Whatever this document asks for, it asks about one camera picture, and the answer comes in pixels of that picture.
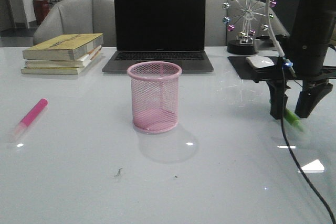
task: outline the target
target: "pencil cup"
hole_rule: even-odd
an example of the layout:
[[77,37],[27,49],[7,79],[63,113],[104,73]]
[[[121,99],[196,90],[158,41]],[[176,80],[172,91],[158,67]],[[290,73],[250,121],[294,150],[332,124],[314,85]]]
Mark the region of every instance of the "pencil cup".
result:
[[178,122],[178,77],[182,69],[173,63],[147,61],[130,66],[133,123],[140,131],[169,131]]

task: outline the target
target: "stack of books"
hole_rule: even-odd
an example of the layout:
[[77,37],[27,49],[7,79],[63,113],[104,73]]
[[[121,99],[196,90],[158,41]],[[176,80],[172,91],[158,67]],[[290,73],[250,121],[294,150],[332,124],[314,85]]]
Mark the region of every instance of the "stack of books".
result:
[[63,34],[23,50],[21,73],[79,74],[97,58],[103,34]]

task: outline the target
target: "ferris wheel ornament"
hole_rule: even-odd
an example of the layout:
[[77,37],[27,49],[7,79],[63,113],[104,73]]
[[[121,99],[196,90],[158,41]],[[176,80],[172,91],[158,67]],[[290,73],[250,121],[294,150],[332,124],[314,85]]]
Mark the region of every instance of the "ferris wheel ornament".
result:
[[[235,8],[240,13],[234,17],[223,18],[223,23],[226,25],[228,32],[232,33],[236,31],[236,24],[242,20],[243,26],[241,31],[238,32],[236,39],[228,42],[227,51],[233,54],[238,55],[253,55],[255,54],[254,47],[254,37],[256,35],[256,30],[252,27],[252,21],[258,21],[260,29],[262,31],[268,30],[268,25],[261,23],[260,18],[257,19],[257,16],[265,16],[265,14],[260,13],[262,9],[265,9],[266,4],[261,0],[245,0],[241,4],[238,0],[229,0],[226,3],[223,3],[223,10],[227,11],[229,8],[234,8],[231,5],[231,2],[236,2],[238,8]],[[270,1],[270,7],[275,7],[277,2],[275,0]]]

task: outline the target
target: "pink highlighter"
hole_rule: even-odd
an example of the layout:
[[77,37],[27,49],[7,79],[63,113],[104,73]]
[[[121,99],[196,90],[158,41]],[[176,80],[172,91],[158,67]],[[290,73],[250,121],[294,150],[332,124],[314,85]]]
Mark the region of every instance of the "pink highlighter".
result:
[[13,138],[10,142],[16,142],[20,136],[25,132],[25,130],[30,126],[33,120],[39,115],[39,113],[47,106],[48,101],[45,98],[39,100],[38,103],[25,115],[24,118],[19,122],[19,124],[13,130]]

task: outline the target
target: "laptop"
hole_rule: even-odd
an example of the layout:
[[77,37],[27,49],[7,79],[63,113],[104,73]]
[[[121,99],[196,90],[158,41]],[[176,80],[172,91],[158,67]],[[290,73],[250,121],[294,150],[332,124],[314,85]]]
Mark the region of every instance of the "laptop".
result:
[[103,72],[168,61],[183,73],[212,72],[204,51],[205,0],[114,0],[117,51]]

